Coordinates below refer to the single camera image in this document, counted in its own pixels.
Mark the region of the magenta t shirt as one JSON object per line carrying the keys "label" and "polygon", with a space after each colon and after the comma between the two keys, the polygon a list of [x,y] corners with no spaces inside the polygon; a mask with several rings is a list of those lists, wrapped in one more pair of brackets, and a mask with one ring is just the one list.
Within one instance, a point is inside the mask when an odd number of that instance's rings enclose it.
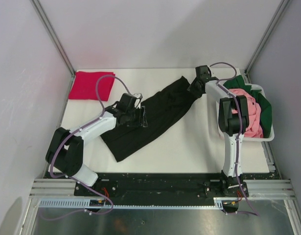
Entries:
{"label": "magenta t shirt", "polygon": [[98,100],[95,86],[99,78],[104,78],[98,84],[98,94],[102,101],[108,101],[114,81],[113,72],[78,71],[69,93],[70,100]]}

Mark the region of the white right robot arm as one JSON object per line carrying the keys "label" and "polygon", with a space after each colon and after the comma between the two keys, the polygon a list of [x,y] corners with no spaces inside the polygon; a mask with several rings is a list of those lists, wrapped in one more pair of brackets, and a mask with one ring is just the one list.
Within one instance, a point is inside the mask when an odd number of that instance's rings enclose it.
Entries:
{"label": "white right robot arm", "polygon": [[209,66],[195,68],[196,77],[188,91],[196,98],[207,94],[218,102],[218,126],[224,134],[225,161],[222,169],[223,181],[219,190],[224,196],[232,196],[242,186],[241,147],[249,126],[248,102],[244,95],[235,95],[223,85],[223,79],[211,75]]}

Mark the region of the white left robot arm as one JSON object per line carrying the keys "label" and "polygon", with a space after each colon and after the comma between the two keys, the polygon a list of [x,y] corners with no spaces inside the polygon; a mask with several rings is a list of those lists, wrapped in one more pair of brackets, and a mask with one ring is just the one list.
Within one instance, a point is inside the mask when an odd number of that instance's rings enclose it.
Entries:
{"label": "white left robot arm", "polygon": [[98,195],[102,184],[97,181],[98,174],[84,164],[84,148],[95,138],[116,127],[147,127],[146,110],[141,100],[140,93],[124,93],[119,101],[104,108],[89,122],[73,129],[58,128],[46,154],[49,171],[56,168],[65,176],[84,183],[84,189],[90,195]]}

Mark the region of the black t shirt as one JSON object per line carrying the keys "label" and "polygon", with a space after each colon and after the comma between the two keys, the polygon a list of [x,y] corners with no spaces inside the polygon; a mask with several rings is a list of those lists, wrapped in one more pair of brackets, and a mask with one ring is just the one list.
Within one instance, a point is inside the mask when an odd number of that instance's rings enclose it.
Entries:
{"label": "black t shirt", "polygon": [[121,125],[101,135],[117,162],[160,137],[189,111],[197,99],[187,90],[189,86],[188,80],[182,76],[143,101],[147,127]]}

